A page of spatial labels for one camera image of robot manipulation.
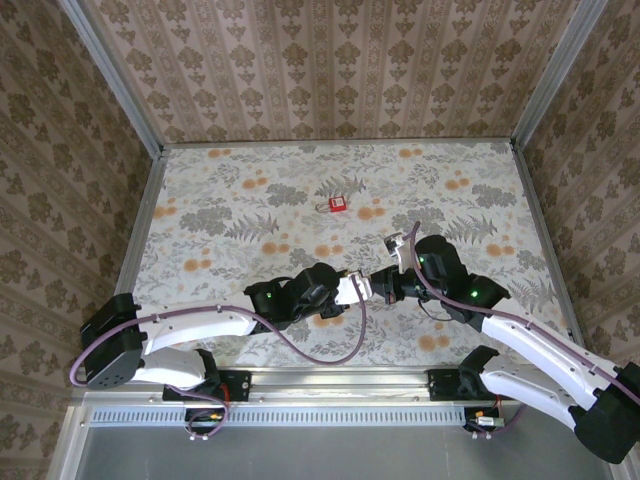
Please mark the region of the aluminium mounting rail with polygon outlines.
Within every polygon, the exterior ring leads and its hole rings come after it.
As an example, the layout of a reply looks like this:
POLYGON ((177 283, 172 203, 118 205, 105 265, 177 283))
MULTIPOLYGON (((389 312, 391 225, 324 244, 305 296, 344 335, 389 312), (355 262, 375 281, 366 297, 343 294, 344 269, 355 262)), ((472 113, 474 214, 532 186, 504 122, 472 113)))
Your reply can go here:
MULTIPOLYGON (((426 367, 314 367, 314 368, 228 368, 248 370, 252 374, 247 402, 267 406, 397 406, 410 402, 471 404, 471 401, 434 401, 430 399, 426 367)), ((201 382, 214 373, 207 373, 201 382)), ((162 402, 194 402, 170 389, 189 392, 197 386, 196 377, 152 369, 125 383, 114 374, 92 387, 73 390, 71 404, 85 405, 157 405, 162 402)))

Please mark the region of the grey metal panel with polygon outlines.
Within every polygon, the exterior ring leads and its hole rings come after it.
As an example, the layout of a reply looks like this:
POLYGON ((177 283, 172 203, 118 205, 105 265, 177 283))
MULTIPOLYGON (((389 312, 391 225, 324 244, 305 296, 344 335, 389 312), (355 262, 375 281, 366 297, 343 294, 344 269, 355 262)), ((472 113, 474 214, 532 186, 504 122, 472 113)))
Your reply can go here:
POLYGON ((77 480, 612 480, 560 427, 528 414, 490 440, 447 427, 98 428, 77 480))

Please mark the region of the aluminium frame strut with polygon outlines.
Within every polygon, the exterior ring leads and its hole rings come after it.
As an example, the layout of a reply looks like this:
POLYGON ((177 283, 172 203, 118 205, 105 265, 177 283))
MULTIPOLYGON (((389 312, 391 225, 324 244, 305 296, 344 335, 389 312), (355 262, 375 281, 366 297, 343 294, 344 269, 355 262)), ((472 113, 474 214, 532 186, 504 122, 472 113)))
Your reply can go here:
POLYGON ((70 406, 62 422, 46 480, 75 480, 90 429, 92 407, 70 406))

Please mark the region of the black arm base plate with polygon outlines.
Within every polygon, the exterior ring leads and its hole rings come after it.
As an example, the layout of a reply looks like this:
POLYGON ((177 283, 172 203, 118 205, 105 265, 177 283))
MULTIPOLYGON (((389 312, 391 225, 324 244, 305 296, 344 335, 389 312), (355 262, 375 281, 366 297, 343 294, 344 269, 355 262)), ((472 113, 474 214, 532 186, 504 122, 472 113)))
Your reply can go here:
POLYGON ((225 402, 247 402, 252 374, 248 370, 218 370, 189 392, 211 396, 225 402))
POLYGON ((494 400, 491 393, 474 373, 458 368, 437 368, 426 372, 430 399, 434 401, 494 400))

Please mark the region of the aluminium frame post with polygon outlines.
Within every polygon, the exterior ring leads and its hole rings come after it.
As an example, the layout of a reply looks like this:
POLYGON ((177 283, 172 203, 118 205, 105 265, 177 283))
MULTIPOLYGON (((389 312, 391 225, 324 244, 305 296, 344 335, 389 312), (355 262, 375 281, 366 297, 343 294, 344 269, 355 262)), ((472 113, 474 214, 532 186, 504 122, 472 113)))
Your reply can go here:
POLYGON ((59 0, 59 2, 149 153, 151 161, 155 162, 162 155, 163 142, 154 132, 140 102, 135 98, 133 88, 126 82, 124 71, 117 65, 107 38, 92 18, 83 0, 59 0))
POLYGON ((514 148, 522 149, 574 65, 608 0, 580 0, 511 135, 514 148))

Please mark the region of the floral patterned tablecloth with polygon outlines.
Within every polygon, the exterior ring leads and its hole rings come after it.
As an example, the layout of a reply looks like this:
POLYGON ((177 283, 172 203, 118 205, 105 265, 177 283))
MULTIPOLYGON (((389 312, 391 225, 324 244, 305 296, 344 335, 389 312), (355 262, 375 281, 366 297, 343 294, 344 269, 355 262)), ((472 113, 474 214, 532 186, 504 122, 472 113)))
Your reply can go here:
POLYGON ((373 273, 384 238, 440 234, 473 273, 568 334, 508 142, 312 142, 175 148, 133 295, 142 304, 230 299, 324 262, 373 273), (319 213, 343 196, 347 210, 319 213))

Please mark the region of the aluminium table side rail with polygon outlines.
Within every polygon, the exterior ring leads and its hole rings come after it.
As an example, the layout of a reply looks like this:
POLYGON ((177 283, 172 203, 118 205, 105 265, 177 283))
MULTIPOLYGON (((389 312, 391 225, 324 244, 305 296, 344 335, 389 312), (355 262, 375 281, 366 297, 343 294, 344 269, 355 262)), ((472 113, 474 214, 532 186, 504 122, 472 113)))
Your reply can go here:
POLYGON ((558 257, 556 255, 554 245, 551 240, 551 236, 549 234, 543 211, 537 193, 535 191, 535 187, 529 173, 524 155, 519 146, 515 143, 511 143, 511 149, 513 151, 514 161, 541 243, 542 251, 548 264, 551 280, 559 300, 559 306, 562 311, 563 317, 567 322, 566 330, 569 334, 569 337, 575 343, 577 343, 580 347, 585 347, 584 336, 581 332, 581 327, 576 317, 571 298, 564 277, 562 275, 558 257))
POLYGON ((139 323, 136 323, 136 320, 142 319, 141 306, 137 305, 133 299, 133 290, 138 278, 154 209, 163 185, 166 165, 167 159, 163 155, 152 162, 114 295, 104 305, 108 318, 100 321, 98 330, 100 335, 116 330, 116 333, 100 344, 100 348, 105 350, 104 353, 100 353, 100 357, 106 358, 109 364, 115 361, 117 367, 120 367, 121 362, 125 362, 127 367, 125 373, 133 374, 139 366, 142 356, 141 351, 145 337, 140 331, 139 323))

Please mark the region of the black connector box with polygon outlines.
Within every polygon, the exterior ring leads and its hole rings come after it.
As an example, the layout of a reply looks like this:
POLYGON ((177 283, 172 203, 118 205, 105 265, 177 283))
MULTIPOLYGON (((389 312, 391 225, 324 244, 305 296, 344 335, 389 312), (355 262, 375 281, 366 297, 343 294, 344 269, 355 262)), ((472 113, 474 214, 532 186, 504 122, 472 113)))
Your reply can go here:
POLYGON ((187 409, 184 416, 185 429, 195 435, 211 435, 225 416, 226 412, 221 407, 187 409))
POLYGON ((463 428, 474 434, 492 433, 505 427, 505 419, 501 410, 491 408, 465 408, 463 428))

